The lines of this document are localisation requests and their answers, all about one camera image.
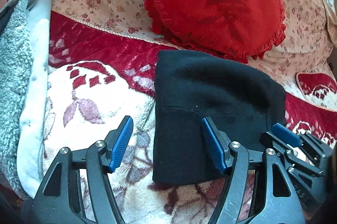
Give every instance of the blue gripper pad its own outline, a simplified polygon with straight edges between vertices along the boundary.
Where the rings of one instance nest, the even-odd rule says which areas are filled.
[[[114,172],[119,166],[121,166],[122,159],[133,130],[134,121],[131,117],[129,117],[116,141],[115,146],[111,151],[111,162],[109,165],[109,169],[111,172]]]
[[[280,123],[276,123],[272,126],[272,133],[292,147],[300,147],[302,145],[300,137],[282,126]]]
[[[225,173],[227,167],[225,164],[225,154],[223,148],[219,144],[219,141],[206,118],[203,118],[201,125],[203,139],[205,140],[205,146],[208,150],[208,154],[210,155],[215,168],[219,169],[221,173]]]

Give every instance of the gold piping trim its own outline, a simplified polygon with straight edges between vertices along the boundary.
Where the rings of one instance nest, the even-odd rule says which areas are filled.
[[[63,15],[63,16],[65,16],[65,17],[67,17],[67,18],[70,18],[70,19],[72,19],[73,21],[76,21],[76,22],[81,23],[81,24],[83,24],[83,25],[86,25],[86,26],[88,26],[88,27],[94,28],[94,29],[96,29],[96,30],[100,30],[100,31],[107,32],[107,33],[109,33],[109,34],[113,34],[113,35],[121,36],[121,37],[126,37],[126,38],[131,38],[131,39],[143,40],[143,41],[146,41],[146,42],[149,42],[149,43],[154,43],[154,44],[158,44],[158,45],[164,45],[164,46],[168,46],[168,47],[174,47],[174,48],[177,48],[176,46],[173,46],[173,45],[170,45],[170,44],[164,44],[164,43],[160,43],[160,42],[156,42],[156,41],[150,41],[150,40],[146,40],[146,39],[142,39],[142,38],[138,38],[138,37],[134,37],[134,36],[127,36],[127,35],[119,34],[119,33],[114,32],[114,31],[110,31],[110,30],[107,30],[107,29],[104,29],[104,28],[101,28],[101,27],[98,27],[98,26],[94,26],[94,25],[92,25],[92,24],[90,24],[90,23],[88,23],[88,22],[81,21],[81,20],[79,20],[79,19],[77,19],[77,18],[74,18],[74,17],[72,17],[72,16],[62,14],[62,13],[60,13],[60,12],[58,12],[58,11],[55,11],[55,10],[52,10],[52,11],[55,12],[55,13],[58,13],[58,14],[60,14],[60,15]]]

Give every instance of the pillow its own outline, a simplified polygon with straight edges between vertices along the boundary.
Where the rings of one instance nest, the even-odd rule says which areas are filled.
[[[285,39],[283,0],[146,0],[152,30],[172,43],[248,63]]]

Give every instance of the metal screw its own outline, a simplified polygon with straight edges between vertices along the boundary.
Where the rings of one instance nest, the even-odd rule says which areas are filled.
[[[96,141],[95,146],[96,147],[102,147],[102,146],[104,146],[104,140],[98,140],[98,141]]]
[[[241,146],[241,144],[237,141],[232,141],[230,143],[230,145],[233,147],[233,148],[239,148]]]
[[[267,154],[269,154],[269,155],[274,155],[274,154],[275,154],[275,151],[274,151],[273,149],[271,149],[271,148],[268,148],[268,149],[267,149]]]
[[[69,151],[69,149],[67,147],[64,147],[60,150],[60,153],[66,154],[66,153],[68,153],[68,151]]]

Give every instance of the gray fleece fabric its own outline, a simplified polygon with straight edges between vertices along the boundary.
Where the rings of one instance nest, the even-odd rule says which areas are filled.
[[[16,171],[16,151],[20,138],[19,118],[33,64],[28,0],[10,0],[14,11],[0,34],[0,173],[15,193],[25,198]]]

